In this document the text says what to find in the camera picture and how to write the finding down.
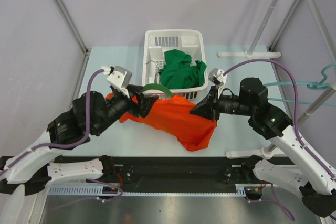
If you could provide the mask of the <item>green plastic hanger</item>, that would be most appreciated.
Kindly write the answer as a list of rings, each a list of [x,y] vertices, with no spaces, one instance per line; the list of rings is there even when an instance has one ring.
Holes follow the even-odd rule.
[[[144,64],[142,86],[143,91],[149,94],[156,94],[159,99],[171,99],[174,94],[165,86],[160,84],[160,65],[158,61],[148,60]]]

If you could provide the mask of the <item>orange t shirt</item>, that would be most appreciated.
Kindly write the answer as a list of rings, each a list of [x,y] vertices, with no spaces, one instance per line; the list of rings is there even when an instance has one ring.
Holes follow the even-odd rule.
[[[119,122],[131,120],[164,131],[175,136],[186,150],[194,152],[208,148],[217,128],[217,122],[190,114],[194,107],[194,103],[174,95],[168,100],[157,100],[145,118],[127,112]]]

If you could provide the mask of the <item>green t shirt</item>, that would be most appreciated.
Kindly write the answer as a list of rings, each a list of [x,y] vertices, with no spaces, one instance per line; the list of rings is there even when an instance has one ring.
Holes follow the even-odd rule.
[[[191,55],[178,49],[166,51],[164,58],[165,64],[159,70],[161,85],[168,89],[189,89],[205,83],[205,62],[193,61]]]

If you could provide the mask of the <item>teal plastic hanger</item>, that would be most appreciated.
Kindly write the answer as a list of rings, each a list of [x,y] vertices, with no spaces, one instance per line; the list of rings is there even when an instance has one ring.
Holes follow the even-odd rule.
[[[297,85],[304,85],[306,86],[309,90],[314,90],[314,91],[324,91],[328,87],[330,87],[330,83],[327,83],[328,75],[327,75],[327,70],[335,68],[335,63],[331,63],[327,66],[325,66],[321,70],[321,75],[322,75],[322,80],[319,82],[311,82],[311,81],[297,81]],[[264,83],[264,86],[266,87],[275,87],[275,86],[292,86],[291,81],[282,81],[282,82],[271,82],[271,83]],[[288,100],[288,99],[277,99],[277,98],[269,98],[271,101],[276,101],[276,102],[283,102],[283,103],[294,103],[294,100]],[[303,105],[312,105],[312,102],[307,102],[307,101],[298,101],[298,104],[303,104]],[[335,103],[323,103],[323,106],[332,106],[335,107]]]

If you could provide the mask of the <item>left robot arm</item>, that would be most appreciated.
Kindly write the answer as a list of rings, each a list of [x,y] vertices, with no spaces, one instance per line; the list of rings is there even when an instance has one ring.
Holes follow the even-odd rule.
[[[149,115],[159,97],[130,84],[131,77],[130,71],[119,66],[94,72],[85,93],[72,101],[70,110],[48,124],[47,137],[41,137],[16,156],[1,157],[1,193],[11,195],[20,185],[28,196],[53,183],[112,181],[117,171],[110,156],[65,164],[54,163],[54,159],[90,142],[91,136],[100,136],[126,113],[141,118]]]

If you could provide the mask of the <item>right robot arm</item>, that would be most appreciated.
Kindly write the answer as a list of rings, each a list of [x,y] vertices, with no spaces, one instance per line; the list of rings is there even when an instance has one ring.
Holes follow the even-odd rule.
[[[238,95],[223,94],[226,76],[247,63],[241,62],[226,71],[213,69],[208,76],[213,86],[190,113],[214,122],[222,113],[247,116],[249,126],[282,150],[300,172],[286,170],[253,154],[242,164],[243,179],[249,183],[270,182],[299,197],[315,215],[332,217],[335,213],[335,168],[300,134],[297,118],[290,118],[269,103],[268,89],[258,78],[243,79]]]

